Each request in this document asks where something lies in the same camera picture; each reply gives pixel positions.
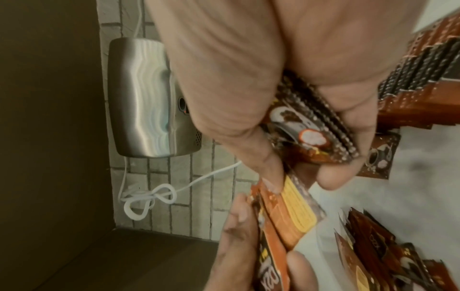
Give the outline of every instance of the fingernail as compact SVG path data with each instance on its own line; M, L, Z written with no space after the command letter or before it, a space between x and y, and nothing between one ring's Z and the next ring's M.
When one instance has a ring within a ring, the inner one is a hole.
M249 217L249 205L244 205L244 207L241 207L239 212L238 212L238 222L243 223L245 222L248 217Z
M281 191L276 189L275 186L270 182L268 181L267 179L265 178L262 178L262 182L265 184L265 187L267 187L268 191L274 193L274 194L280 194Z

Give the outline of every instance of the dark wall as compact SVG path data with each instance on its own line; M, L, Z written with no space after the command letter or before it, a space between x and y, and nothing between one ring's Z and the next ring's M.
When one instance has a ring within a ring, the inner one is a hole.
M29 291L115 226L96 0L3 0L0 27L0 289Z

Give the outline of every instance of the stainless steel hand dryer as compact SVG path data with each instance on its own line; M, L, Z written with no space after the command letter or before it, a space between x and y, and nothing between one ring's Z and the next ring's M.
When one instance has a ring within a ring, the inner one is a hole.
M119 38L110 43L109 110L116 149L136 158L180 156L201 148L161 42Z

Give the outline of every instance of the tiled wall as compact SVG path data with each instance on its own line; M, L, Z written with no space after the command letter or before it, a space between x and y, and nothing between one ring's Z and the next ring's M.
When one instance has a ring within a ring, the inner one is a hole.
M139 37L158 40L158 33L142 4L142 26ZM132 221L116 201L124 171L124 158L116 152L107 102L107 60L111 40L132 36L138 21L137 0L97 0L101 27L101 54L103 83L106 100L109 155L114 195L115 222L117 226L162 233L218 240L235 193L248 193L258 175L240 166L234 171L220 173L178 194L174 205L158 201L142 221ZM235 157L221 145L206 137L202 148L193 155L161 159L129 159L126 187L138 184L142 189L153 189L159 184L171 183L176 189L194 179L235 163Z

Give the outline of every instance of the hand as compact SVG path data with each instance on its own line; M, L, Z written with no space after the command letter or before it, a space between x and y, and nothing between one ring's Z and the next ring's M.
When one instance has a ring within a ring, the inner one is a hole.
M257 219L238 195L230 209L220 237L216 261L205 291L249 291L252 289L257 258ZM299 252L287 255L291 291L318 291L318 282L310 263Z
M350 165L298 165L337 189L361 168L375 133L377 85L396 65L422 0L146 0L196 127L282 189L280 158L258 127L287 66L354 134Z

